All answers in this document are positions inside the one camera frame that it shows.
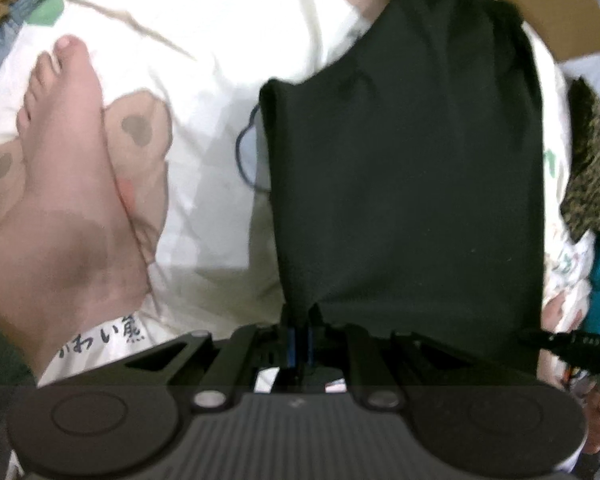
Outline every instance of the leg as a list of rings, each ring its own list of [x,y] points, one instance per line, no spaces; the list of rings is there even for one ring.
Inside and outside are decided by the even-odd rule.
[[[42,373],[76,333],[137,310],[144,259],[107,155],[102,90],[85,45],[42,54],[18,131],[23,199],[0,222],[0,330]]]

